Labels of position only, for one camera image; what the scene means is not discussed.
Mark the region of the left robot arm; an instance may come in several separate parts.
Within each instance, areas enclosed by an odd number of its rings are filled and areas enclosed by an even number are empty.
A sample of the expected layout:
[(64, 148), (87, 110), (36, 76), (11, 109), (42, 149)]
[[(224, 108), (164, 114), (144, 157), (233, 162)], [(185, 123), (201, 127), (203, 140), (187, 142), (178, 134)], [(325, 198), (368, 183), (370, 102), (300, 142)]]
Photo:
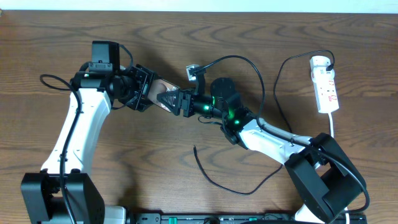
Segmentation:
[(141, 65), (120, 64), (117, 42), (95, 40), (91, 60), (70, 81), (67, 117), (57, 143), (39, 172), (26, 173), (21, 192), (31, 223), (133, 223), (122, 206), (107, 206), (91, 180), (101, 127), (114, 101), (143, 112), (151, 104), (150, 85), (156, 73)]

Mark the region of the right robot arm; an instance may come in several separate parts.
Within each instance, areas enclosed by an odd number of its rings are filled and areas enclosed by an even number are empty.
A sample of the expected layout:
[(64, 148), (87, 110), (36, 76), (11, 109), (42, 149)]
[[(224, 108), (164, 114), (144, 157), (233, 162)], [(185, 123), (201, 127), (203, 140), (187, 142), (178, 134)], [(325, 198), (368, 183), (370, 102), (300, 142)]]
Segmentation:
[(230, 78), (214, 80), (210, 94), (205, 93), (204, 80), (194, 81), (194, 88), (180, 89), (156, 80), (150, 93), (165, 110), (207, 117), (231, 144), (265, 154), (284, 166), (303, 200), (294, 215), (296, 221), (331, 223), (340, 215), (350, 216), (354, 212), (347, 206), (360, 194), (365, 204), (357, 211), (369, 207), (363, 177), (332, 136), (299, 136), (270, 125), (243, 106)]

